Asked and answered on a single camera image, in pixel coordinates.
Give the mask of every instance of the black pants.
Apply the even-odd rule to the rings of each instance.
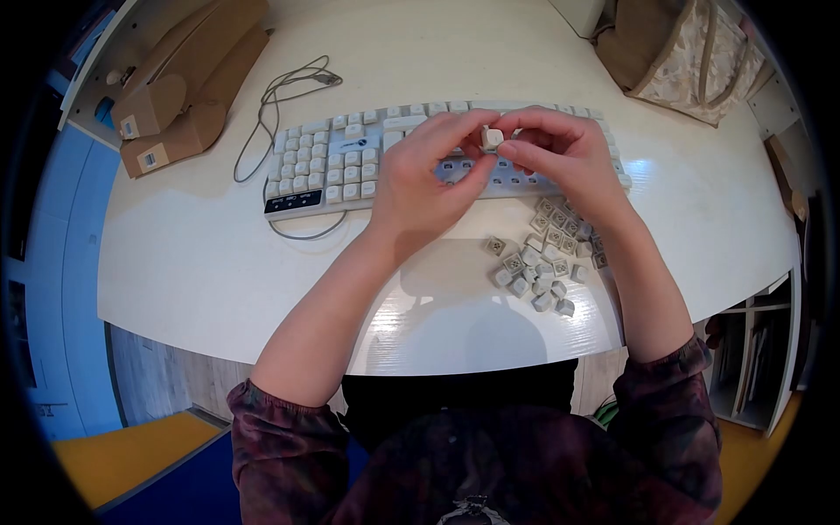
[[[448,408],[538,405],[571,411],[578,360],[455,375],[345,375],[341,380],[353,437],[372,453],[413,419]]]

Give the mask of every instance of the person's left hand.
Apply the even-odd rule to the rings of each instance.
[[[480,131],[500,116],[485,109],[438,113],[382,156],[368,229],[393,239],[397,260],[405,260],[452,227],[484,191],[496,156],[479,149]],[[434,169],[456,147],[475,164],[448,186]]]

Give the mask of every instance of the yellow floor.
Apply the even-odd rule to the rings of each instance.
[[[790,432],[801,402],[801,392],[794,392],[769,438],[764,437],[764,432],[718,420],[723,436],[723,501],[716,525],[731,522],[759,487]]]
[[[90,438],[54,441],[53,450],[90,508],[135,488],[205,444],[219,429],[189,412]]]

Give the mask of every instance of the bookshelf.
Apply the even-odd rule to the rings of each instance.
[[[797,267],[756,295],[696,323],[697,334],[716,347],[710,347],[713,365],[703,372],[716,416],[768,436],[773,432],[790,399],[800,301]]]

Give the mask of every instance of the wooden floor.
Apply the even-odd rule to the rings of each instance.
[[[120,400],[129,425],[170,416],[193,405],[230,421],[228,392],[250,375],[251,366],[194,354],[108,325]],[[575,372],[572,412],[592,414],[610,395],[624,370],[627,350],[580,358]],[[329,401],[345,413],[341,390]]]

